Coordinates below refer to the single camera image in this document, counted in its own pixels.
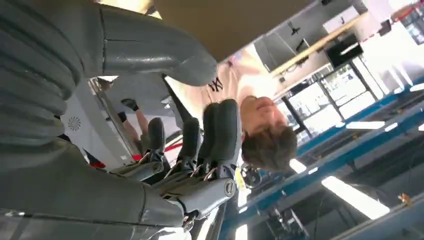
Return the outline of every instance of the leg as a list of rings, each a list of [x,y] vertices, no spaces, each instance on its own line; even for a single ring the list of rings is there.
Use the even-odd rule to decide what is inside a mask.
[[[125,112],[123,112],[123,111],[119,112],[118,113],[118,117],[121,120],[121,122],[123,124],[123,127],[128,132],[128,134],[131,137],[131,139],[133,141],[138,141],[139,140],[139,135],[137,134],[137,131],[133,127],[133,125],[131,125],[131,123],[127,120],[127,115],[125,114]]]
[[[126,99],[123,99],[121,103],[135,112],[135,115],[137,116],[137,120],[138,120],[138,125],[140,126],[142,134],[143,135],[149,134],[149,121],[147,121],[146,117],[144,116],[142,111],[139,109],[139,106],[137,105],[136,101],[131,98],[126,98]]]
[[[140,109],[137,109],[135,111],[135,115],[137,116],[138,125],[140,126],[143,135],[149,134],[149,121],[146,119],[142,111],[140,111]]]

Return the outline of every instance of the black shoe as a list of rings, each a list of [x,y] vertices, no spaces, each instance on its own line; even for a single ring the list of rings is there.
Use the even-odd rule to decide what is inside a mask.
[[[137,102],[136,102],[136,100],[134,100],[134,99],[131,99],[131,98],[125,98],[125,99],[122,99],[120,102],[121,102],[124,106],[127,106],[128,108],[130,108],[130,109],[132,109],[132,110],[134,110],[134,111],[137,111],[137,110],[139,109],[139,106],[137,105]]]

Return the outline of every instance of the blue metal frame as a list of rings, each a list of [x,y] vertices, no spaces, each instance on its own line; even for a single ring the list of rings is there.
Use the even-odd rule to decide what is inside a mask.
[[[416,79],[414,81],[414,83],[416,85],[424,83],[424,76]],[[403,92],[400,92],[398,94],[392,93],[392,94],[386,96],[385,98],[381,99],[380,101],[376,101],[375,103],[373,103],[369,107],[365,108],[364,110],[358,112],[357,114],[349,117],[348,119],[346,119],[346,121],[344,123],[347,125],[348,123],[351,123],[351,122],[360,121],[360,120],[370,116],[371,114],[374,114],[374,113],[384,109],[385,107],[389,106],[390,104],[393,104],[398,98],[404,96],[405,94],[407,94],[409,92],[410,92],[410,87],[406,87]],[[307,143],[300,146],[297,149],[296,155],[302,156],[303,154],[314,149],[315,147],[317,147],[321,143],[335,137],[338,134],[341,134],[342,132],[344,132],[346,130],[346,125],[343,126],[343,127],[333,126],[332,128],[328,129],[327,131],[321,133],[317,137],[311,139]]]
[[[421,77],[414,82],[415,84],[424,83],[424,77]],[[363,111],[347,119],[346,123],[359,121],[369,116],[370,114],[373,114],[377,112],[378,110],[381,110],[382,108],[385,108],[388,105],[394,103],[399,97],[404,96],[405,94],[408,94],[409,92],[410,92],[409,87],[406,87],[405,90],[401,93],[388,95],[382,100],[372,104],[371,106],[367,107]],[[327,160],[320,161],[317,164],[314,164],[313,167],[319,167],[319,168],[313,174],[309,175],[305,173],[307,172],[305,171],[294,177],[289,178],[279,187],[275,188],[273,192],[262,195],[260,199],[256,199],[255,201],[256,204],[254,206],[248,206],[246,211],[225,219],[222,224],[219,239],[220,240],[226,239],[227,233],[229,232],[230,229],[235,229],[238,226],[247,224],[251,218],[254,218],[257,215],[258,210],[264,211],[267,208],[275,205],[278,200],[284,197],[283,192],[285,193],[285,196],[293,195],[297,191],[307,187],[308,185],[324,179],[326,176],[329,176],[331,173],[333,173],[334,171],[337,171],[338,169],[340,169],[347,163],[352,162],[354,159],[357,159],[360,156],[363,156],[364,154],[368,153],[369,151],[372,151],[373,149],[383,145],[387,141],[390,141],[393,138],[404,134],[406,130],[415,128],[416,126],[424,123],[424,112],[421,111],[420,107],[418,108],[414,107],[413,114],[408,115],[404,113],[402,116],[399,116],[403,120],[398,121],[397,128],[391,130],[390,132],[385,132],[384,129],[379,129],[368,134],[367,139],[365,139],[365,137],[361,137],[362,139],[365,139],[365,140],[363,140],[362,143],[360,143],[356,148],[348,150],[347,152],[335,157],[334,159],[327,159]],[[317,138],[311,140],[309,143],[300,147],[297,152],[298,155],[302,155],[310,151],[311,149],[315,148],[317,145],[319,145],[323,141],[327,141],[330,138],[336,136],[337,134],[345,130],[346,130],[346,127],[330,128],[325,133],[321,134]]]

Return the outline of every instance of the wooden beam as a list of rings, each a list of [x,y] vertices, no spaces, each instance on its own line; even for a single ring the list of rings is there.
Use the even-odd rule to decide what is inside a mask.
[[[337,38],[340,34],[342,34],[346,30],[349,30],[351,27],[353,27],[357,23],[357,21],[360,20],[361,18],[363,18],[366,14],[367,14],[367,12],[365,12],[365,13],[357,16],[357,17],[355,17],[354,19],[352,19],[348,23],[344,24],[340,28],[334,30],[333,32],[331,32],[327,36],[321,38],[319,41],[317,41],[316,43],[314,43],[308,49],[302,51],[301,53],[299,53],[298,55],[296,55],[292,59],[286,61],[283,65],[281,65],[281,66],[277,67],[276,69],[274,69],[271,72],[271,75],[275,77],[275,76],[283,73],[284,71],[286,71],[287,69],[289,69],[291,66],[294,66],[297,62],[299,62],[303,58],[308,57],[310,54],[312,54],[312,53],[318,51],[319,49],[323,48],[328,42],[330,42],[331,40]]]

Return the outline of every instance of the red stripe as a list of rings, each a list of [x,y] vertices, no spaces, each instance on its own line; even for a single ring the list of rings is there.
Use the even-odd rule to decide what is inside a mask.
[[[174,149],[176,149],[176,148],[179,148],[179,147],[181,147],[182,145],[183,145],[183,143],[175,143],[174,145],[167,146],[167,147],[165,148],[165,152],[168,152],[168,151],[174,150]]]
[[[143,158],[143,155],[141,155],[141,154],[132,155],[132,160],[134,160],[134,161],[139,161],[142,158]]]

